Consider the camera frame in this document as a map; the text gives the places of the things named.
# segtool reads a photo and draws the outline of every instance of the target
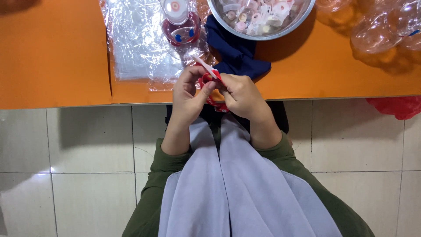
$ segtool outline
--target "stainless steel bowl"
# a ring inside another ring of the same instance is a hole
[[[216,20],[232,34],[248,40],[273,40],[295,30],[310,14],[316,0],[295,0],[294,5],[296,7],[294,10],[291,9],[290,15],[287,17],[287,19],[285,19],[282,26],[271,27],[268,33],[262,35],[247,35],[234,30],[231,26],[228,25],[227,22],[225,22],[226,16],[222,10],[222,4],[218,0],[207,1],[209,8],[212,14],[215,16]]]

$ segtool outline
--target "red plastic bag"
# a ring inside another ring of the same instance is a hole
[[[399,120],[410,119],[421,113],[421,96],[366,98],[382,114],[394,115]]]

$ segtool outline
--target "tile floor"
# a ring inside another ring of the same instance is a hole
[[[285,102],[296,156],[377,236],[421,236],[421,115],[363,99]],[[0,110],[0,236],[118,237],[164,105]]]

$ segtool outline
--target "navy blue cloth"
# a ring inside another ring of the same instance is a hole
[[[231,34],[213,15],[208,16],[205,27],[208,29],[208,44],[221,55],[222,62],[213,67],[220,73],[247,75],[255,79],[269,71],[270,62],[253,59],[256,41]]]

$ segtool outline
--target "green sweater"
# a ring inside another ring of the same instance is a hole
[[[214,139],[219,149],[220,130],[210,125]],[[178,156],[169,156],[161,150],[162,139],[156,143],[154,161],[148,176],[146,186],[141,192],[141,198],[134,210],[123,237],[154,237],[158,236],[158,226],[161,213],[161,202],[167,178],[183,169],[192,155],[192,151]],[[347,204],[331,194],[323,185],[297,160],[294,150],[289,145],[287,136],[282,132],[282,140],[273,148],[257,152],[280,169],[304,179],[313,188],[330,215],[334,219],[344,237],[373,237],[368,225]]]

